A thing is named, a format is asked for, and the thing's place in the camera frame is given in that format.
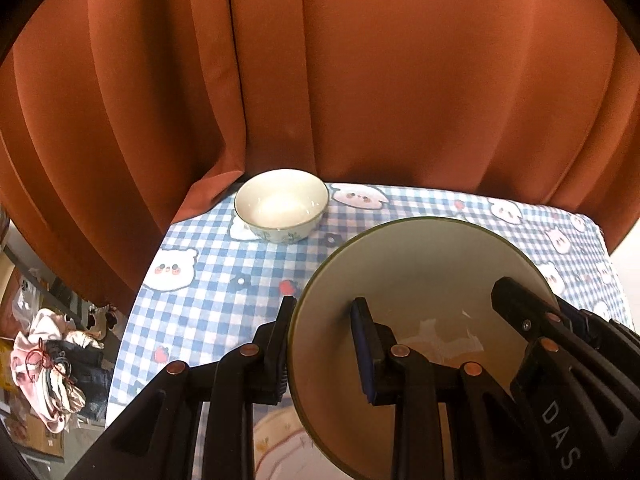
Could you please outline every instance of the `table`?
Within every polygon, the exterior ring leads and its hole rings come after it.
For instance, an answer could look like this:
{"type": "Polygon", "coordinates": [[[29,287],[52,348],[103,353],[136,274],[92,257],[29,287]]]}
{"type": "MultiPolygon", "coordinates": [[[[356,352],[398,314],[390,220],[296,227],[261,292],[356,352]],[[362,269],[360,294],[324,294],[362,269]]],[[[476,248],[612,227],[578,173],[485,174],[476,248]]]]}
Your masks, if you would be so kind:
{"type": "MultiPolygon", "coordinates": [[[[538,266],[557,295],[632,327],[600,229],[585,216],[442,190],[328,187],[332,199],[318,230],[294,245],[256,239],[234,213],[238,186],[211,211],[171,226],[129,317],[115,365],[107,424],[169,361],[206,364],[251,341],[258,326],[275,319],[282,297],[299,296],[336,247],[359,232],[399,218],[447,216],[494,231],[538,266]]],[[[198,453],[207,410],[205,405],[198,430],[195,479],[201,476],[198,453]]],[[[256,418],[261,413],[265,411],[257,410],[256,418]]]]}

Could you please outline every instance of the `orange curtain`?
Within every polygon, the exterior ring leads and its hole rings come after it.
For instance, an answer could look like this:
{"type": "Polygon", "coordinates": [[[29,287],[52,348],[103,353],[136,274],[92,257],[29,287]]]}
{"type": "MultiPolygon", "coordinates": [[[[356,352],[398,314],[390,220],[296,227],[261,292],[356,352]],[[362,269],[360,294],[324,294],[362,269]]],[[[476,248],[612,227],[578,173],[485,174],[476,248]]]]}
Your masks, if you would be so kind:
{"type": "Polygon", "coordinates": [[[228,0],[46,0],[0,103],[2,203],[62,280],[125,311],[174,216],[244,170],[228,0]]]}
{"type": "Polygon", "coordinates": [[[640,57],[601,0],[47,0],[0,67],[0,198],[130,307],[243,172],[640,215],[640,57]]]}

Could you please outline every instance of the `red string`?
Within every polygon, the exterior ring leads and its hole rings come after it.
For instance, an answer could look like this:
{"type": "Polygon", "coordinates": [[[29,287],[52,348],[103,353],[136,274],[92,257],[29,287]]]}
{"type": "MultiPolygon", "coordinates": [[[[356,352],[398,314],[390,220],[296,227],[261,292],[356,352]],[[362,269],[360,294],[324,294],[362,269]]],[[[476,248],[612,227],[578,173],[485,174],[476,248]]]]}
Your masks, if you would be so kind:
{"type": "Polygon", "coordinates": [[[42,338],[38,339],[38,347],[31,349],[27,353],[27,356],[24,359],[24,364],[25,364],[25,368],[27,368],[27,376],[29,377],[29,380],[32,383],[35,382],[36,377],[31,376],[31,370],[29,370],[29,364],[34,365],[35,367],[40,365],[40,367],[45,370],[49,370],[50,368],[55,368],[58,371],[58,373],[62,375],[63,381],[65,381],[65,383],[74,384],[74,381],[65,374],[65,371],[63,369],[58,368],[58,365],[52,361],[51,356],[44,349],[44,341],[42,340],[42,338]],[[36,354],[40,356],[40,362],[30,363],[29,359],[31,358],[31,356],[36,354]]]}

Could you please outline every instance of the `white bear face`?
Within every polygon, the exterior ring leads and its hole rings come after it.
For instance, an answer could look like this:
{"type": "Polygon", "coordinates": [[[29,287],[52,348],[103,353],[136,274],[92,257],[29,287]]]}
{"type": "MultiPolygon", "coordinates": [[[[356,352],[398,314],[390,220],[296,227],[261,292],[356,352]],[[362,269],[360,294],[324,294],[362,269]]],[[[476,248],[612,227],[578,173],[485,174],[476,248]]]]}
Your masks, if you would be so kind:
{"type": "Polygon", "coordinates": [[[598,269],[602,283],[609,285],[609,283],[613,282],[613,276],[611,275],[611,271],[609,270],[609,266],[606,262],[596,263],[596,269],[598,269]]]}
{"type": "Polygon", "coordinates": [[[598,314],[602,319],[608,321],[611,319],[611,314],[609,313],[609,307],[604,301],[599,301],[595,305],[593,305],[592,309],[594,314],[598,314]]]}
{"type": "Polygon", "coordinates": [[[196,249],[170,251],[160,249],[146,272],[143,284],[161,292],[178,290],[191,285],[195,275],[193,266],[196,263],[197,254],[196,249]]]}
{"type": "Polygon", "coordinates": [[[234,240],[257,240],[259,236],[249,229],[249,226],[245,224],[242,219],[235,215],[229,226],[229,236],[234,240]]]}
{"type": "Polygon", "coordinates": [[[571,242],[569,241],[569,238],[564,236],[562,231],[557,227],[551,231],[547,231],[546,236],[551,240],[554,248],[560,254],[567,254],[571,250],[571,242]]]}
{"type": "Polygon", "coordinates": [[[520,223],[522,212],[513,202],[500,198],[490,198],[489,202],[492,204],[491,213],[494,216],[497,216],[500,220],[504,220],[509,224],[517,225],[520,223]]]}
{"type": "Polygon", "coordinates": [[[549,262],[548,264],[538,265],[538,269],[551,287],[551,291],[560,296],[564,292],[564,280],[562,280],[562,276],[560,276],[556,266],[549,262]]]}
{"type": "Polygon", "coordinates": [[[362,184],[332,184],[334,200],[358,209],[382,209],[389,199],[379,190],[362,184]]]}
{"type": "Polygon", "coordinates": [[[571,215],[571,225],[574,226],[576,231],[584,232],[586,229],[586,225],[584,224],[584,220],[580,218],[578,215],[571,215]]]}

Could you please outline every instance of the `copper rivet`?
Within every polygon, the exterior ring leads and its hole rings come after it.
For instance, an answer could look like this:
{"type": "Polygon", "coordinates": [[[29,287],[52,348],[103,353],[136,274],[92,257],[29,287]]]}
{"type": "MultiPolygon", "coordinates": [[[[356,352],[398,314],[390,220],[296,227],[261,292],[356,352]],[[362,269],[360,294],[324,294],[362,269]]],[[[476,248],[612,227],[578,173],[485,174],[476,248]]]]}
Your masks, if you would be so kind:
{"type": "Polygon", "coordinates": [[[464,366],[465,373],[473,377],[478,377],[482,373],[482,367],[478,363],[466,363],[464,366]]]}
{"type": "Polygon", "coordinates": [[[549,339],[548,337],[543,337],[540,340],[540,344],[542,345],[542,348],[544,348],[548,352],[557,352],[560,349],[558,343],[556,343],[555,341],[551,341],[551,339],[549,339]]]}
{"type": "Polygon", "coordinates": [[[394,357],[407,357],[409,355],[409,352],[411,352],[411,350],[409,350],[408,346],[393,345],[391,347],[391,355],[393,355],[394,357]]]}
{"type": "Polygon", "coordinates": [[[553,312],[547,312],[545,315],[549,321],[553,321],[554,323],[559,323],[560,321],[562,321],[560,317],[553,312]]]}
{"type": "Polygon", "coordinates": [[[255,343],[247,343],[240,347],[240,353],[244,357],[252,357],[260,351],[260,347],[255,343]]]}
{"type": "Polygon", "coordinates": [[[166,371],[171,375],[179,375],[184,371],[186,367],[187,364],[184,361],[171,361],[166,366],[166,371]]]}

